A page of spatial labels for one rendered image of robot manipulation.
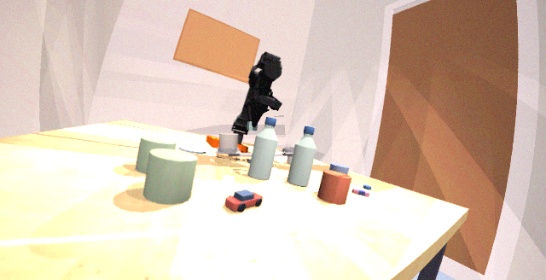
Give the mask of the grey bottle with blue cap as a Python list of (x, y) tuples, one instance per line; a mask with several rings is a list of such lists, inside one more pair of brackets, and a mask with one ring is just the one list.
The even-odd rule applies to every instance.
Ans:
[(293, 157), (288, 173), (288, 182), (301, 187), (309, 184), (316, 153), (312, 141), (314, 127), (305, 126), (304, 136), (294, 145)]
[(258, 180), (270, 179), (276, 154), (277, 137), (274, 131), (276, 119), (266, 117), (264, 129), (256, 135), (248, 175)]

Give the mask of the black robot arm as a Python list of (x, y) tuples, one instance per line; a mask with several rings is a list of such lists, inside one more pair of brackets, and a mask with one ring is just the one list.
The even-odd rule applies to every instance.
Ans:
[[(248, 77), (249, 89), (247, 91), (245, 101), (249, 100), (250, 96), (253, 95), (253, 90), (254, 90), (253, 87), (255, 86), (256, 83), (270, 85), (271, 87), (272, 83), (282, 75), (282, 61), (280, 60), (281, 60), (281, 57), (272, 55), (266, 51), (260, 56), (257, 65), (252, 68), (249, 74), (249, 77)], [(254, 71), (255, 69), (259, 69), (259, 68), (261, 69), (260, 71), (258, 72)], [(276, 100), (276, 108), (272, 108), (272, 110), (278, 111), (282, 103), (272, 95), (273, 95), (273, 91), (269, 94), (269, 97)], [(241, 113), (236, 116), (236, 119), (234, 120), (232, 125), (233, 133), (238, 134), (239, 145), (243, 145), (241, 144), (243, 135), (244, 134), (247, 135), (249, 131), (247, 130), (247, 122), (248, 122), (247, 108), (243, 106)]]

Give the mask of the orange-brown cylinder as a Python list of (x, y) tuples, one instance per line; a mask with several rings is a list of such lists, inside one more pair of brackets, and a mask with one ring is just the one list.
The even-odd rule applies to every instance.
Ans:
[(345, 205), (352, 177), (331, 170), (322, 171), (317, 196), (331, 204)]

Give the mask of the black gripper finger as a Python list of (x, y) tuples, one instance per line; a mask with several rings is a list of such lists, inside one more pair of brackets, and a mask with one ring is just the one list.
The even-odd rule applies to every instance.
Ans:
[(252, 109), (251, 107), (248, 107), (248, 106), (246, 106), (246, 108), (247, 108), (248, 121), (252, 122)]
[(267, 108), (262, 108), (257, 105), (251, 105), (252, 109), (252, 126), (256, 127), (263, 113), (269, 111)]

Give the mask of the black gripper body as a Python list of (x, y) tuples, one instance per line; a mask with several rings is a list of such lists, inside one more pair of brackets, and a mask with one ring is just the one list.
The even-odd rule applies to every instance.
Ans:
[(268, 106), (270, 106), (270, 108), (276, 108), (276, 100), (269, 97), (270, 92), (272, 92), (270, 85), (256, 83), (253, 89), (254, 89), (253, 95), (250, 96), (249, 100), (246, 100), (244, 102), (244, 105), (243, 105), (244, 107), (246, 106), (251, 107), (251, 105), (257, 105), (267, 109), (268, 109)]

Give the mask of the red toy car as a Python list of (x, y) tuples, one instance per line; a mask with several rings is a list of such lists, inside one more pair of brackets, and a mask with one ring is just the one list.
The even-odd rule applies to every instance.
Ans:
[(246, 207), (262, 205), (263, 196), (249, 190), (237, 190), (234, 196), (227, 196), (224, 205), (232, 209), (243, 213)]

